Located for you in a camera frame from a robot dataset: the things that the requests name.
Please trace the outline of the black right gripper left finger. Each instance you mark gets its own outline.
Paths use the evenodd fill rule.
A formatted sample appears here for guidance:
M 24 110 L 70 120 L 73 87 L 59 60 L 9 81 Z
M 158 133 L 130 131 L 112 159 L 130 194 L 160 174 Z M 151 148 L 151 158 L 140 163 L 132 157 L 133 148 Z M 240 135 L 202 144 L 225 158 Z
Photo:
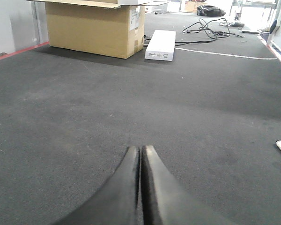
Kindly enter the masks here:
M 56 225 L 135 225 L 140 175 L 140 149 L 132 146 L 112 176 L 85 203 Z

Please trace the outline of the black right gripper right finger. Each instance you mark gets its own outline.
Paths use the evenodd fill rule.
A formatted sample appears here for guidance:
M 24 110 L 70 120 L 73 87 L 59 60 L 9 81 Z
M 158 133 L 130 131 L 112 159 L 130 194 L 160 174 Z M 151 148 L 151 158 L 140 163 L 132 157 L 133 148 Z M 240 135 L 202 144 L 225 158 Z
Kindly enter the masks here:
M 230 225 L 192 197 L 166 168 L 154 146 L 141 150 L 141 199 L 146 225 Z

